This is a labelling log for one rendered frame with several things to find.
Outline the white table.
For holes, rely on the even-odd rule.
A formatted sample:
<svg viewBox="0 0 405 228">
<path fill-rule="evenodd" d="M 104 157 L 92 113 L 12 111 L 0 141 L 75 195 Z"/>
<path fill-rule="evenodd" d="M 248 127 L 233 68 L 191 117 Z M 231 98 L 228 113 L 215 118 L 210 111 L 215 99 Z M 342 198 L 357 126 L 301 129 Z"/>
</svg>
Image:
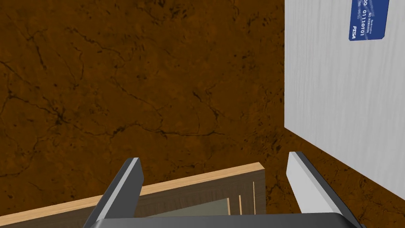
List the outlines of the white table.
<svg viewBox="0 0 405 228">
<path fill-rule="evenodd" d="M 285 0 L 288 130 L 405 200 L 405 0 L 351 41 L 355 0 Z"/>
</svg>

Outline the brown wooden cabinet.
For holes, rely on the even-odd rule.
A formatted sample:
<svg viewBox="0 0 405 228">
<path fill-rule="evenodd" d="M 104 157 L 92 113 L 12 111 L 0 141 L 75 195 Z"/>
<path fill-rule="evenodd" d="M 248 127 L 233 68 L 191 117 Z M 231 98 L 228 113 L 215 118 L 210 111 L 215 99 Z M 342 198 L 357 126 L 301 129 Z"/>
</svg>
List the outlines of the brown wooden cabinet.
<svg viewBox="0 0 405 228">
<path fill-rule="evenodd" d="M 0 216 L 0 228 L 82 228 L 101 196 Z M 144 186 L 135 217 L 266 213 L 258 162 Z"/>
</svg>

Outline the blue card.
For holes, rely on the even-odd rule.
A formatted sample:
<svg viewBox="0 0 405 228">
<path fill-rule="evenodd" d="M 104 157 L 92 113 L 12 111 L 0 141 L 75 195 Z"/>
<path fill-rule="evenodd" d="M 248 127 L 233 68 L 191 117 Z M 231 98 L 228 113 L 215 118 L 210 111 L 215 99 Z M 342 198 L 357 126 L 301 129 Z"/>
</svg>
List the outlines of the blue card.
<svg viewBox="0 0 405 228">
<path fill-rule="evenodd" d="M 352 0 L 349 40 L 381 40 L 390 0 Z"/>
</svg>

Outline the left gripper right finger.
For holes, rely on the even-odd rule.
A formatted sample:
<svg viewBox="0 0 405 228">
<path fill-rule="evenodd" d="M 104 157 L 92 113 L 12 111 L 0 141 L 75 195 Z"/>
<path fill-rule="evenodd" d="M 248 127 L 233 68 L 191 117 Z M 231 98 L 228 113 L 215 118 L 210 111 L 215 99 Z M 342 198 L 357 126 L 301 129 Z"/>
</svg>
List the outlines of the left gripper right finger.
<svg viewBox="0 0 405 228">
<path fill-rule="evenodd" d="M 302 152 L 289 153 L 286 176 L 301 213 L 338 213 L 364 227 Z"/>
</svg>

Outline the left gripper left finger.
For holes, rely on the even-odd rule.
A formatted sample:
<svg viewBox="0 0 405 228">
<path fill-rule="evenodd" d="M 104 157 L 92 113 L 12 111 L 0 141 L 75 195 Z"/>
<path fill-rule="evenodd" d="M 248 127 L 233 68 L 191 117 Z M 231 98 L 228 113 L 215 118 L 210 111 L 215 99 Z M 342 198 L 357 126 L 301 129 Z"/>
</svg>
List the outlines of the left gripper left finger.
<svg viewBox="0 0 405 228">
<path fill-rule="evenodd" d="M 139 158 L 129 158 L 87 218 L 84 227 L 101 219 L 133 218 L 144 181 Z"/>
</svg>

